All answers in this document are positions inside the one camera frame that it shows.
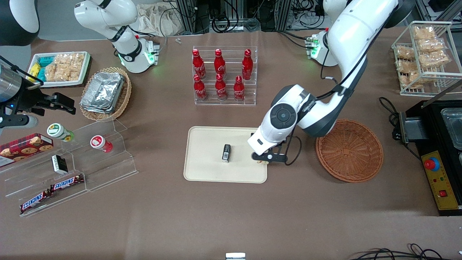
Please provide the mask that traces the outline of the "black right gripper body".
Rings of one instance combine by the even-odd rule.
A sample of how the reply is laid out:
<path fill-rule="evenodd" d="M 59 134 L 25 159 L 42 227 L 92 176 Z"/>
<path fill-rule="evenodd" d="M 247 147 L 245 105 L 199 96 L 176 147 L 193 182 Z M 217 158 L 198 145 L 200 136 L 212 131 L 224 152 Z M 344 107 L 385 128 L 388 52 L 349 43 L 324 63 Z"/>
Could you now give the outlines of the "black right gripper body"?
<path fill-rule="evenodd" d="M 34 87 L 30 81 L 22 81 L 18 93 L 14 96 L 14 113 L 32 113 L 44 116 L 45 110 L 56 110 L 52 97 L 43 94 L 39 87 Z"/>

